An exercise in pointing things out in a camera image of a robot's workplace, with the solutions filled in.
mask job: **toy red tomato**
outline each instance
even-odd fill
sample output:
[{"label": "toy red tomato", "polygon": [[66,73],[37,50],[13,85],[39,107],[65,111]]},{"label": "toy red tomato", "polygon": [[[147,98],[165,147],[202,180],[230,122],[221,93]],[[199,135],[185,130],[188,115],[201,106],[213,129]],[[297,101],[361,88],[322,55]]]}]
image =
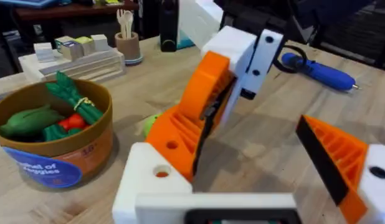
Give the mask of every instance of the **toy red tomato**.
[{"label": "toy red tomato", "polygon": [[83,118],[75,113],[72,116],[68,118],[69,128],[80,128],[83,129],[86,126],[85,120]]},{"label": "toy red tomato", "polygon": [[68,119],[63,119],[58,123],[61,127],[63,127],[66,131],[70,129]]}]

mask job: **screw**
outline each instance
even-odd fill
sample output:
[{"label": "screw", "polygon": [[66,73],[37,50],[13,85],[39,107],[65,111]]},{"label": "screw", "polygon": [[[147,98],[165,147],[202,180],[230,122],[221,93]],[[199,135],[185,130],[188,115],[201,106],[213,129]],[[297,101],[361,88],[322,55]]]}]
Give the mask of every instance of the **screw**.
[{"label": "screw", "polygon": [[255,75],[255,76],[259,76],[260,75],[260,71],[258,70],[253,70],[252,73]]},{"label": "screw", "polygon": [[385,170],[384,169],[375,166],[375,167],[370,167],[369,171],[370,171],[370,173],[372,173],[372,175],[374,175],[380,179],[385,179]]},{"label": "screw", "polygon": [[266,42],[267,43],[272,43],[273,41],[274,41],[273,37],[271,37],[271,36],[267,36],[266,37]]}]

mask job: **wooden utensil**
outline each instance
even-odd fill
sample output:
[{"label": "wooden utensil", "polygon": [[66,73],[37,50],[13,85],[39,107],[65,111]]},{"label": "wooden utensil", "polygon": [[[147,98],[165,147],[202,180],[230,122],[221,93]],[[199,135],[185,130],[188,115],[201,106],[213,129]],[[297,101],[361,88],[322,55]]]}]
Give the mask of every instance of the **wooden utensil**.
[{"label": "wooden utensil", "polygon": [[126,22],[125,22],[125,10],[118,9],[116,10],[116,18],[120,25],[120,32],[122,34],[122,39],[126,40]]},{"label": "wooden utensil", "polygon": [[127,36],[127,39],[130,39],[131,38],[131,27],[133,25],[133,13],[130,11],[126,11],[123,16],[124,16],[125,24],[126,24],[126,36]]}]

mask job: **wooden block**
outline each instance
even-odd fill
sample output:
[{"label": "wooden block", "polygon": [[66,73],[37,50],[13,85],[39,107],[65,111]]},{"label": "wooden block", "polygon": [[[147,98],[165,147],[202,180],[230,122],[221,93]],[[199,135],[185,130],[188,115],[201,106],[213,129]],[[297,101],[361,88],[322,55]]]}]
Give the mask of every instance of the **wooden block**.
[{"label": "wooden block", "polygon": [[71,40],[74,40],[74,39],[69,37],[69,36],[63,36],[63,37],[57,38],[55,40],[55,44],[57,46],[57,51],[62,53],[62,50],[61,50],[62,44],[65,42],[71,41]]},{"label": "wooden block", "polygon": [[107,37],[104,34],[92,35],[96,51],[110,50]]},{"label": "wooden block", "polygon": [[75,41],[82,44],[84,56],[92,54],[95,52],[95,44],[91,38],[79,37],[79,38],[75,39]]},{"label": "wooden block", "polygon": [[82,44],[73,40],[63,43],[61,46],[61,51],[62,55],[71,61],[83,57]]}]

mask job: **cardboard bucket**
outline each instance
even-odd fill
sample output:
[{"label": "cardboard bucket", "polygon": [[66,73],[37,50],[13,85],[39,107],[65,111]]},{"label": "cardboard bucket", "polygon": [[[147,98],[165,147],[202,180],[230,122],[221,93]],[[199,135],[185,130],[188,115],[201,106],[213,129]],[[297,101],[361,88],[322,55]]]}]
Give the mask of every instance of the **cardboard bucket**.
[{"label": "cardboard bucket", "polygon": [[[48,142],[17,142],[0,135],[0,145],[36,182],[53,188],[70,187],[91,179],[107,163],[112,151],[112,99],[96,83],[74,80],[82,96],[103,112],[93,125],[67,138]],[[0,125],[15,113],[45,104],[68,117],[75,113],[64,100],[49,93],[44,83],[22,88],[0,101]]]}]

